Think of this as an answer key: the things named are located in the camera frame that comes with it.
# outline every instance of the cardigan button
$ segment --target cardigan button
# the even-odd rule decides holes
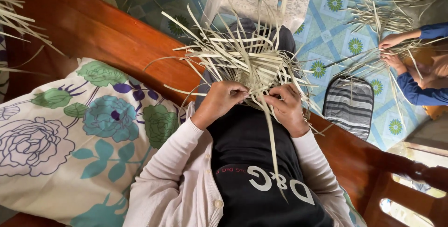
[[[221,208],[222,206],[223,206],[223,202],[222,201],[220,201],[220,200],[216,200],[215,201],[215,207]]]

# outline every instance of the blue sleeve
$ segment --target blue sleeve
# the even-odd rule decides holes
[[[399,75],[396,81],[406,99],[413,105],[448,105],[448,88],[422,89],[409,72]]]
[[[448,36],[448,22],[425,25],[420,28],[422,34],[420,39],[432,39],[436,37]]]

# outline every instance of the striped cushion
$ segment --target striped cushion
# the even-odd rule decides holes
[[[373,102],[373,88],[368,82],[355,77],[339,77],[328,86],[322,114],[326,120],[366,140],[370,133]]]

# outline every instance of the wooden backrest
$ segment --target wooden backrest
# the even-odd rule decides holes
[[[142,69],[157,58],[182,56],[172,51],[181,44],[128,14],[100,0],[22,0],[24,9],[19,14],[33,18],[36,25],[53,41],[53,45],[69,58],[91,57],[107,62],[136,77],[161,92],[166,98],[181,104],[186,95],[163,87],[190,91],[199,83],[199,76],[183,62],[166,59],[154,63],[146,72]],[[26,37],[31,43],[22,43],[7,37],[8,57],[11,66],[28,60],[42,45]],[[51,75],[24,75],[12,72],[7,98],[30,92],[44,83],[64,78],[74,60],[45,48],[22,69]],[[313,127],[322,131],[330,123],[312,114]],[[404,157],[382,152],[344,129],[332,126],[325,137],[316,139],[327,157],[339,184],[347,190],[355,208],[371,227],[399,227],[400,223],[381,212],[379,200],[389,198],[430,218],[437,227],[448,226],[447,197],[429,198],[391,179],[391,174],[406,174],[425,180],[431,186],[448,191],[448,171],[444,168],[424,168]]]

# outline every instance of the floral pillowcase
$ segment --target floral pillowcase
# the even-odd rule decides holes
[[[105,63],[0,105],[0,205],[74,227],[120,227],[130,185],[184,110]]]

